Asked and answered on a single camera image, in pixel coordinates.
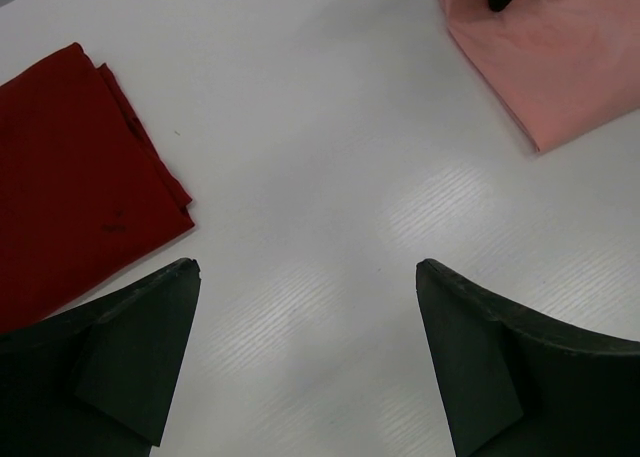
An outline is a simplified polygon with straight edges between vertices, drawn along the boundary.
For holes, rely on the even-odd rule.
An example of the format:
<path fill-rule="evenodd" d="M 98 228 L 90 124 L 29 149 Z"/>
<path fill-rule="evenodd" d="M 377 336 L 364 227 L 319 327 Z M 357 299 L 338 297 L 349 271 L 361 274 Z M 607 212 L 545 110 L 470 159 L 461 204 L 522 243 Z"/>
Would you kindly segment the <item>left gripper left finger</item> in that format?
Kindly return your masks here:
<path fill-rule="evenodd" d="M 4 456 L 147 456 L 160 445 L 201 287 L 181 258 L 1 337 Z"/>

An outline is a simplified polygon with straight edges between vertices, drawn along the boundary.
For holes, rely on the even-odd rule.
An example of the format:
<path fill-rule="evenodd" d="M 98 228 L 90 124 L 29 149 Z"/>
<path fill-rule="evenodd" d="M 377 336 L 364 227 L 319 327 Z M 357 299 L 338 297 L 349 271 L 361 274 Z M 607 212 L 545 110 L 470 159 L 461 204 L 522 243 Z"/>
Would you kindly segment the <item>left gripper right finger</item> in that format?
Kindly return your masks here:
<path fill-rule="evenodd" d="M 416 291 L 459 456 L 635 456 L 639 345 L 488 291 L 440 262 Z"/>

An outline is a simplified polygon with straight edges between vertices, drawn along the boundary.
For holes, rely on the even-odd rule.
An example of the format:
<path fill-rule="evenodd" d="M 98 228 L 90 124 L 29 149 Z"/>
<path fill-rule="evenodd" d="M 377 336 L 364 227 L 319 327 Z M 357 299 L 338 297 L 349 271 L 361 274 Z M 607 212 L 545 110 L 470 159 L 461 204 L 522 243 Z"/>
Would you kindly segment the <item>pink t-shirt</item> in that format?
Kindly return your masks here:
<path fill-rule="evenodd" d="M 446 27 L 547 151 L 639 107 L 639 0 L 438 0 Z"/>

